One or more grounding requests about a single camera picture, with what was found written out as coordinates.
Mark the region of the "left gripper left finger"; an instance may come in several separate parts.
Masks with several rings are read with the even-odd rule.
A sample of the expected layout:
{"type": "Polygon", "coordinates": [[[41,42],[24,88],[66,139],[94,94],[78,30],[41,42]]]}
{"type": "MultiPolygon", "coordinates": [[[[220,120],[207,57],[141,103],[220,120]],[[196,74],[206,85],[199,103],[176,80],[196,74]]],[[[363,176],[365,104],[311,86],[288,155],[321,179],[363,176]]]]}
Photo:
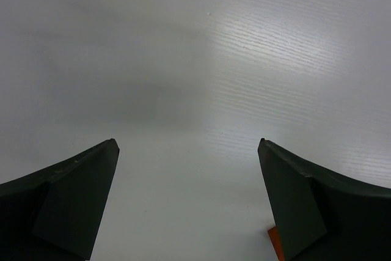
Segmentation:
{"type": "Polygon", "coordinates": [[[90,260],[119,153],[108,139],[1,184],[1,260],[90,260]]]}

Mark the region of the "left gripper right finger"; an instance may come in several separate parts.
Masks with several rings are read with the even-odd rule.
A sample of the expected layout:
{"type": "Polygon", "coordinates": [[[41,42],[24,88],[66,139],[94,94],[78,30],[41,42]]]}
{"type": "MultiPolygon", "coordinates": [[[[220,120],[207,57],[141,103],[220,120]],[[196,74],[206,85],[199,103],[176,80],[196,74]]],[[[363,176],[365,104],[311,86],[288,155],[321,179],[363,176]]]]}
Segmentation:
{"type": "Polygon", "coordinates": [[[266,139],[258,157],[285,260],[390,260],[390,189],[266,139]]]}

